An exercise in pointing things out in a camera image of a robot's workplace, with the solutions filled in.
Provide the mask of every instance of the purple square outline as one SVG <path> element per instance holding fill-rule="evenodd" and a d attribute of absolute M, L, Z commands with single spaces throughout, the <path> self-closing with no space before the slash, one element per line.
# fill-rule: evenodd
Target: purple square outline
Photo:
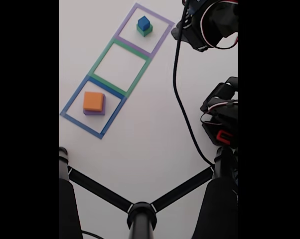
<path fill-rule="evenodd" d="M 145 11 L 146 13 L 160 19 L 161 21 L 164 21 L 166 23 L 168 23 L 168 27 L 166 28 L 166 30 L 164 31 L 162 37 L 160 38 L 160 40 L 158 41 L 158 43 L 156 44 L 156 46 L 154 47 L 153 51 L 151 53 L 143 50 L 142 48 L 134 45 L 133 43 L 123 39 L 122 37 L 119 36 L 120 32 L 122 31 L 122 29 L 124 29 L 124 27 L 126 26 L 127 22 L 129 21 L 130 17 L 134 14 L 135 10 L 139 8 L 143 11 Z M 158 52 L 159 48 L 161 47 L 163 41 L 165 40 L 165 38 L 168 36 L 169 32 L 171 31 L 172 27 L 174 25 L 174 22 L 166 19 L 165 17 L 155 13 L 154 11 L 151 11 L 150 9 L 140 5 L 139 3 L 136 3 L 130 10 L 130 12 L 128 13 L 128 15 L 126 16 L 126 18 L 124 19 L 124 21 L 121 23 L 121 25 L 119 26 L 118 30 L 116 31 L 114 38 L 116 38 L 117 40 L 125 43 L 126 45 L 136 49 L 137 51 L 141 52 L 142 54 L 150 57 L 151 59 L 154 57 L 154 55 Z"/>

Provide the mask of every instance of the purple cube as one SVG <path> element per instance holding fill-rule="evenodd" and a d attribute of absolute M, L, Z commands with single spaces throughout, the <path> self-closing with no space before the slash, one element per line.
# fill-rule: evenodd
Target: purple cube
<path fill-rule="evenodd" d="M 84 114 L 87 116 L 104 116 L 106 112 L 106 96 L 104 94 L 104 99 L 102 102 L 102 111 L 87 111 L 84 109 Z"/>

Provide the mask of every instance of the green square outline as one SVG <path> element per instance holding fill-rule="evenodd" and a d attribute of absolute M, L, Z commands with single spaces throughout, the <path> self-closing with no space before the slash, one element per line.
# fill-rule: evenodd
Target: green square outline
<path fill-rule="evenodd" d="M 116 44 L 122 48 L 124 48 L 125 50 L 141 57 L 142 59 L 144 59 L 146 62 L 144 63 L 144 65 L 142 66 L 141 70 L 139 71 L 139 73 L 137 74 L 136 78 L 134 79 L 134 81 L 132 82 L 132 84 L 130 85 L 129 89 L 127 90 L 127 92 L 125 92 L 124 90 L 120 89 L 119 87 L 113 85 L 112 83 L 110 83 L 109 81 L 103 79 L 102 77 L 96 75 L 94 73 L 94 71 L 97 69 L 97 67 L 99 66 L 99 64 L 101 63 L 101 61 L 104 59 L 105 55 L 108 53 L 109 49 L 112 47 L 113 44 Z M 90 71 L 88 72 L 88 75 L 91 76 L 92 78 L 94 78 L 95 80 L 105 84 L 106 86 L 110 87 L 111 89 L 113 89 L 114 91 L 117 91 L 118 93 L 122 94 L 125 97 L 129 97 L 129 95 L 131 94 L 131 92 L 133 91 L 133 89 L 135 88 L 136 84 L 138 83 L 138 81 L 140 80 L 141 76 L 143 75 L 143 73 L 146 71 L 148 65 L 151 62 L 151 58 L 149 58 L 148 56 L 142 54 L 141 52 L 137 51 L 136 49 L 128 46 L 127 44 L 117 40 L 116 38 L 111 38 L 111 40 L 109 41 L 109 43 L 107 44 L 107 46 L 105 47 L 105 49 L 103 50 L 103 52 L 100 54 L 100 56 L 98 57 L 97 61 L 95 62 L 95 64 L 92 66 L 92 68 L 90 69 Z"/>

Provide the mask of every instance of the white cable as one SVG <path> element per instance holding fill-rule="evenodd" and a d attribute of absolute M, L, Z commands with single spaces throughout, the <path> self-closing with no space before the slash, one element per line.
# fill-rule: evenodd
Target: white cable
<path fill-rule="evenodd" d="M 217 4 L 217 3 L 223 3 L 223 2 L 231 3 L 231 4 L 236 4 L 236 5 L 239 4 L 239 3 L 236 2 L 236 1 L 218 1 L 218 2 L 215 2 L 215 3 L 211 4 L 211 5 L 205 10 L 204 14 L 202 15 L 201 21 L 200 21 L 201 34 L 202 34 L 202 36 L 203 36 L 203 39 L 204 39 L 205 42 L 206 42 L 209 46 L 211 46 L 212 48 L 215 48 L 215 46 L 212 46 L 212 45 L 207 41 L 207 39 L 205 38 L 204 33 L 203 33 L 202 22 L 203 22 L 203 18 L 204 18 L 204 16 L 205 16 L 205 14 L 208 12 L 208 10 L 210 9 L 210 7 L 212 7 L 213 5 L 215 5 L 215 4 Z"/>
<path fill-rule="evenodd" d="M 208 112 L 210 112 L 213 108 L 215 108 L 217 106 L 224 106 L 224 105 L 227 105 L 227 104 L 238 104 L 238 103 L 239 103 L 238 101 L 217 103 L 217 104 L 214 104 L 214 105 L 210 106 L 208 108 Z"/>
<path fill-rule="evenodd" d="M 209 121 L 203 121 L 203 123 L 212 124 L 212 125 L 222 125 L 221 123 L 212 123 L 212 122 L 209 122 Z"/>

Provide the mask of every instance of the blue square outline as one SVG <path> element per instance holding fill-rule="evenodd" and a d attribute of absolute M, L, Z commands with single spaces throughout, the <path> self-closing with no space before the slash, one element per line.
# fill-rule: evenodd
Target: blue square outline
<path fill-rule="evenodd" d="M 95 84 L 95 85 L 101 87 L 102 89 L 108 91 L 110 94 L 116 96 L 117 98 L 119 98 L 121 100 L 119 102 L 119 104 L 117 105 L 115 111 L 112 113 L 112 115 L 110 116 L 109 120 L 107 121 L 106 125 L 104 126 L 104 128 L 101 130 L 100 133 L 96 132 L 92 128 L 86 126 L 85 124 L 79 122 L 78 120 L 76 120 L 75 118 L 73 118 L 73 117 L 71 117 L 70 115 L 67 114 L 67 111 L 69 110 L 70 106 L 75 101 L 75 99 L 77 98 L 77 96 L 82 91 L 82 89 L 84 88 L 85 84 L 88 81 L 90 81 L 93 84 Z M 105 135 L 105 133 L 107 132 L 107 130 L 109 129 L 110 125 L 112 124 L 112 122 L 116 118 L 117 114 L 121 110 L 122 106 L 126 102 L 126 100 L 127 100 L 127 97 L 125 97 L 122 94 L 120 94 L 119 92 L 111 89 L 110 87 L 106 86 L 105 84 L 103 84 L 103 83 L 95 80 L 91 76 L 86 75 L 86 77 L 83 79 L 83 81 L 80 83 L 80 85 L 78 86 L 78 88 L 76 89 L 76 91 L 74 92 L 74 94 L 72 95 L 72 97 L 69 99 L 69 101 L 65 105 L 64 109 L 61 111 L 60 115 L 62 117 L 64 117 L 65 119 L 69 120 L 70 122 L 74 123 L 75 125 L 77 125 L 77 126 L 81 127 L 82 129 L 86 130 L 87 132 L 91 133 L 95 137 L 97 137 L 99 139 L 102 139 L 103 136 Z"/>

